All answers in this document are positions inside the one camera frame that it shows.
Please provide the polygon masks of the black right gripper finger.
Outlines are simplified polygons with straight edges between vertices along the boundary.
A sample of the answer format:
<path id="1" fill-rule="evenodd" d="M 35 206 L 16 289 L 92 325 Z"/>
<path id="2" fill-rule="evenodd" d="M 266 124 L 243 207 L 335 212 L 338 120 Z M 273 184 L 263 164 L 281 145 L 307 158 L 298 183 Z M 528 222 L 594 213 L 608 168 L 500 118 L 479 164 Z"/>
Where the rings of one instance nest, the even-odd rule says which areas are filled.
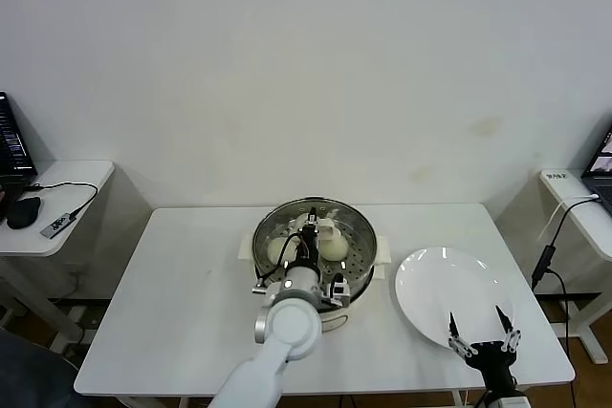
<path id="1" fill-rule="evenodd" d="M 505 332 L 505 337 L 501 345 L 501 351 L 515 352 L 521 338 L 521 331 L 514 327 L 511 319 L 501 310 L 498 305 L 495 306 L 495 309 Z"/>
<path id="2" fill-rule="evenodd" d="M 460 336 L 452 312 L 449 314 L 448 332 L 448 345 L 456 354 L 460 357 L 473 357 L 478 355 L 478 351 Z"/>

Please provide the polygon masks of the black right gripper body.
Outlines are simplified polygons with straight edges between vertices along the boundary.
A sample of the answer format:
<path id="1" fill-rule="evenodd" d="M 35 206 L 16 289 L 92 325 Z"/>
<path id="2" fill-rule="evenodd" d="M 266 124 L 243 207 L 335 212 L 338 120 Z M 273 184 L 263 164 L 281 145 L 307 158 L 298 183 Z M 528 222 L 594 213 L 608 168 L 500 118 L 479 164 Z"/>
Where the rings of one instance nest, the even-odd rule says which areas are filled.
<path id="1" fill-rule="evenodd" d="M 473 343 L 466 363 L 484 380 L 512 380 L 510 367 L 515 363 L 515 347 L 502 341 Z"/>

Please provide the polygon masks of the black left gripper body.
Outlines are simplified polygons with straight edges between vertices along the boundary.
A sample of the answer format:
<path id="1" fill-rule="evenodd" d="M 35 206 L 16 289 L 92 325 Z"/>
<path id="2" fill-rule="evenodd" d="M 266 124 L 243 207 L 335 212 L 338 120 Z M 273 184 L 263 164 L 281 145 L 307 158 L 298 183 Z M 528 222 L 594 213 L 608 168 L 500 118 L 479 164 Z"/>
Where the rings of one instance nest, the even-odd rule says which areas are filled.
<path id="1" fill-rule="evenodd" d="M 300 230 L 297 261 L 305 267 L 318 268 L 317 227 L 305 225 Z"/>

